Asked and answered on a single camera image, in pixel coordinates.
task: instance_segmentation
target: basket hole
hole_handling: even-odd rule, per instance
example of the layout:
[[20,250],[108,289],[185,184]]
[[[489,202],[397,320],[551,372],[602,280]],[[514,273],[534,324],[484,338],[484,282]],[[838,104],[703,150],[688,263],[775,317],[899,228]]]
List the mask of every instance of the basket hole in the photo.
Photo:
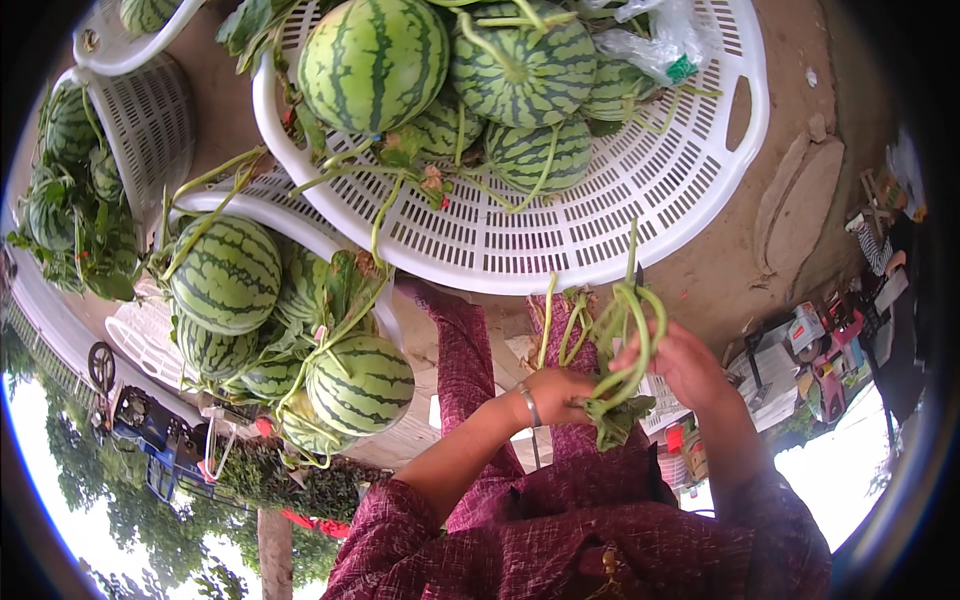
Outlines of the basket hole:
[[750,83],[747,78],[740,76],[736,80],[736,91],[733,93],[733,106],[730,109],[730,122],[727,124],[727,150],[735,151],[740,147],[743,136],[750,125],[750,113],[753,99],[750,95]]

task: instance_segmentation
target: concrete ground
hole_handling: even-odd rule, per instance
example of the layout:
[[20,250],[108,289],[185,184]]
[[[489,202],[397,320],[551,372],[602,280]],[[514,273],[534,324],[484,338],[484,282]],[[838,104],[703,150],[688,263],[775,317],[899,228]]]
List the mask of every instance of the concrete ground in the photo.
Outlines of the concrete ground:
[[[231,4],[236,1],[217,0],[205,6],[167,48],[183,67],[196,96],[199,135],[189,178],[261,143],[252,114],[250,79],[234,75],[235,59],[213,40]],[[730,342],[741,340],[753,324],[792,309],[803,297],[859,269],[862,258],[843,223],[851,209],[864,200],[858,173],[880,166],[885,144],[896,135],[890,94],[881,74],[835,0],[824,0],[823,5],[817,0],[755,0],[754,5],[767,55],[771,113],[766,139],[716,219],[683,248],[646,270],[646,280],[671,318],[701,336],[718,356]],[[69,63],[65,53],[58,73]],[[807,83],[808,68],[817,75],[814,87]],[[745,124],[749,117],[749,99],[734,99],[740,113],[733,119],[729,139],[742,134],[735,124]],[[827,132],[846,144],[833,202],[803,266],[768,275],[754,259],[754,223],[760,198],[790,144],[808,129],[808,121],[816,113],[824,116]],[[25,187],[28,178],[29,165],[24,171],[21,161],[14,183],[22,180]],[[597,294],[603,305],[609,286],[601,287]],[[523,299],[467,297],[487,309],[493,353],[502,368],[497,382],[513,385],[524,373],[505,341],[532,332]],[[96,299],[71,299],[69,303],[107,338],[103,318],[112,314],[114,306]],[[397,295],[395,303],[406,332],[405,351],[418,374],[418,397],[410,416],[395,430],[367,439],[350,452],[385,467],[401,465],[438,436],[427,424],[429,397],[436,386],[435,328],[407,299]],[[532,466],[529,440],[517,447],[521,460]],[[540,454],[549,459],[548,441],[541,443]]]

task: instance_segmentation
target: silver bracelet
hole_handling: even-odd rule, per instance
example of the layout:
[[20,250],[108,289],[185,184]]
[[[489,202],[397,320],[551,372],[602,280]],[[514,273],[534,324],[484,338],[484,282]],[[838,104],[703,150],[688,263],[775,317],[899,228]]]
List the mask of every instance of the silver bracelet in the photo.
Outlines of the silver bracelet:
[[534,397],[530,395],[530,390],[527,389],[527,385],[522,381],[516,384],[516,388],[523,395],[523,399],[527,401],[527,408],[530,410],[531,427],[540,427],[543,423],[540,422],[540,414],[537,412],[537,405],[534,404]]

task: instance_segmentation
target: tree trunk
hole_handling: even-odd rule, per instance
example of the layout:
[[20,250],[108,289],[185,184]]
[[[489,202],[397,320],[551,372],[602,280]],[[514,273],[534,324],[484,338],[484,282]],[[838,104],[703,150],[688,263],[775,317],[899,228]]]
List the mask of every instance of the tree trunk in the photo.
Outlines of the tree trunk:
[[293,600],[293,530],[290,519],[278,511],[256,512],[263,600]]

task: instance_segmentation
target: wheel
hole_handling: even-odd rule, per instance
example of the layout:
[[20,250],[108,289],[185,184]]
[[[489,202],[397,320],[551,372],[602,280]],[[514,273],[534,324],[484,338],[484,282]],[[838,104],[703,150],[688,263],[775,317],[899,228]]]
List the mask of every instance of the wheel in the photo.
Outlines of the wheel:
[[113,389],[116,377],[113,350],[106,342],[97,342],[90,348],[90,353],[86,356],[86,367],[90,372],[93,385],[106,396]]

